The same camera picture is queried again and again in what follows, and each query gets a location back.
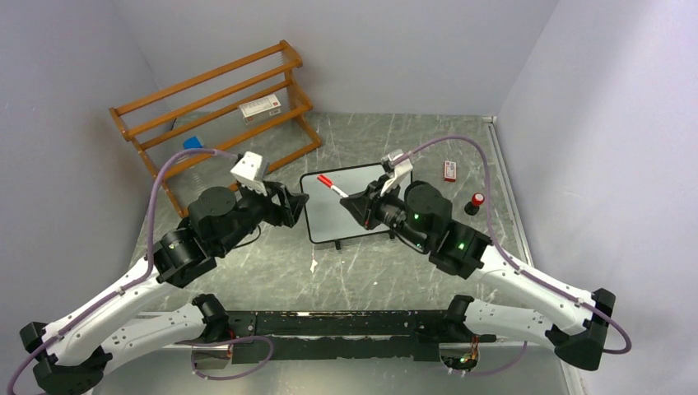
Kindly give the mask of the small whiteboard with black frame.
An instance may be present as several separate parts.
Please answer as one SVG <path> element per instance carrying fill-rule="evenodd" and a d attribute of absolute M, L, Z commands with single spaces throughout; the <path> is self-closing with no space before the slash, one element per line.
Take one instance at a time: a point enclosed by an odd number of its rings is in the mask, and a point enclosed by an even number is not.
<path fill-rule="evenodd" d="M 345 239 L 388 233 L 389 228 L 385 225 L 379 225 L 373 230 L 366 230 L 358 225 L 351 214 L 341 206 L 340 196 L 319 180 L 319 176 L 324 175 L 343 192 L 353 194 L 363 192 L 368 183 L 383 173 L 379 163 L 370 163 L 301 175 L 300 190 L 309 196 L 305 204 L 305 220 L 310 242 L 331 243 L 339 249 L 340 243 Z"/>

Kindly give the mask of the red and white marker pen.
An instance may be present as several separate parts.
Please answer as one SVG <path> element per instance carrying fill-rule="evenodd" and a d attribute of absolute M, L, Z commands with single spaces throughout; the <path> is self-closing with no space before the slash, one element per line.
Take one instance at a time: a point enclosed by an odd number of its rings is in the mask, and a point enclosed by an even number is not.
<path fill-rule="evenodd" d="M 345 193 L 343 190 L 341 190 L 337 185 L 334 184 L 334 182 L 328 178 L 324 174 L 320 174 L 317 176 L 317 180 L 325 185 L 327 188 L 331 189 L 334 193 L 336 193 L 340 198 L 347 198 L 348 194 Z"/>

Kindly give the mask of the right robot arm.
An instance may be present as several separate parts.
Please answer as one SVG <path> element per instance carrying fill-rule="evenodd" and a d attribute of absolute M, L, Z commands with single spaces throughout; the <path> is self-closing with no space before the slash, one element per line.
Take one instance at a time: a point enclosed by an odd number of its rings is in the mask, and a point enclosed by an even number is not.
<path fill-rule="evenodd" d="M 599 288 L 583 290 L 558 281 L 500 252 L 489 236 L 452 217 L 450 200 L 430 184 L 411 183 L 404 194 L 381 193 L 379 182 L 341 197 L 341 206 L 367 230 L 386 225 L 451 276 L 487 284 L 517 299 L 521 307 L 500 306 L 456 296 L 444 319 L 455 341 L 470 334 L 533 342 L 576 368 L 599 368 L 607 340 L 607 318 L 616 296 Z"/>

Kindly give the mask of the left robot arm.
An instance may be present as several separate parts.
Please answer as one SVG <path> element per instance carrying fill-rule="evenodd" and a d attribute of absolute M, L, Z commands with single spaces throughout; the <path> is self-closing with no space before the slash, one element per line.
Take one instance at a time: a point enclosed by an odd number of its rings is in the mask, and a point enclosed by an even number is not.
<path fill-rule="evenodd" d="M 20 336 L 30 353 L 26 365 L 38 386 L 47 394 L 83 394 L 120 365 L 169 344 L 229 339 L 228 315 L 212 294 L 197 295 L 160 317 L 136 317 L 151 300 L 212 271 L 262 223 L 290 228 L 298 222 L 306 194 L 278 182 L 262 187 L 206 189 L 178 226 L 112 286 L 58 321 L 25 325 Z"/>

